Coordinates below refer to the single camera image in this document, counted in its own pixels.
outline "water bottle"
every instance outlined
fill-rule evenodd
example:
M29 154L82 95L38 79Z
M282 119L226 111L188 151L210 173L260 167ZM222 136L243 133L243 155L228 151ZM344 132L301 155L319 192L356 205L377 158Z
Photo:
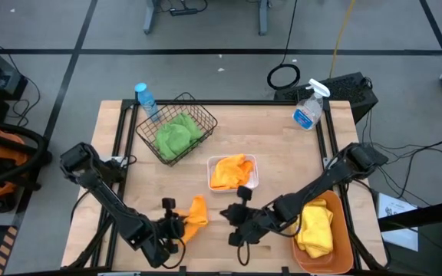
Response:
M306 90L313 89L313 95L307 100L300 100L292 115L292 118L305 130L312 129L320 121L323 97L330 96L330 90L325 85L314 79L310 79L309 84Z
M158 107L157 103L154 101L153 94L147 89L147 85L145 83L139 83L134 89L137 93L137 99L146 111L147 116L153 116L158 111ZM151 119L156 121L158 120L158 116L155 115Z

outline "green cloth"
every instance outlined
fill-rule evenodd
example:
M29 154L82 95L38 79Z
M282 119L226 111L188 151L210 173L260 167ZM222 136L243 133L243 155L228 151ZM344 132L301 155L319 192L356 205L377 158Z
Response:
M165 160L172 160L203 135L191 116L180 113L157 132L154 146Z

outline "blue bottle cap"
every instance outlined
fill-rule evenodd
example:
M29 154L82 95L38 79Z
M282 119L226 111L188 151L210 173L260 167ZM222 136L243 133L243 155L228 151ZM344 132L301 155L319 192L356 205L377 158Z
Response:
M147 89L147 85L145 83L136 84L134 87L136 92L144 92Z

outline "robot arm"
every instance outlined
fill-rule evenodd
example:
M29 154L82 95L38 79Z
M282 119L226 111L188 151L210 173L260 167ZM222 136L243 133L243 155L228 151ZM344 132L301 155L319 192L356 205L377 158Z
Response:
M306 187L281 195L261 209L246 206L247 200L252 197L252 190L240 186L237 195L242 198L242 204L234 203L221 211L221 215L229 220L230 225L236 227L229 235L228 243L232 246L240 246L244 242L257 244L269 231L281 233L296 222L304 204L336 184L367 178L378 166L384 165L388 158L369 144L351 143L333 161Z
M117 223L120 236L133 250L141 249L153 268L163 265L170 254L178 252L174 239L184 234L182 219L172 209L174 199L163 199L165 217L152 222L135 209L127 207L111 190L111 183L123 178L119 162L100 160L91 145L79 143L61 155L61 170L66 178L88 189Z

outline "yellow cloth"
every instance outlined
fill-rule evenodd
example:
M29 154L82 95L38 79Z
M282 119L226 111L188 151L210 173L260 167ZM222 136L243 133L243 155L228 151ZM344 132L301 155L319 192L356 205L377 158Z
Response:
M210 186L217 190L237 189L249 181L252 171L253 163L245 161L244 154L226 157L216 164Z
M324 199L310 201L302 210L302 228L295 236L298 248L306 250L310 258L326 255L334 249L330 224L334 214L327 209ZM299 226L299 220L292 225L293 231Z
M201 195L196 195L193 198L192 205L189 212L176 210L176 212L183 217L185 225L185 234L183 234L182 240L187 243L196 233L199 228L207 225L207 206L206 200Z

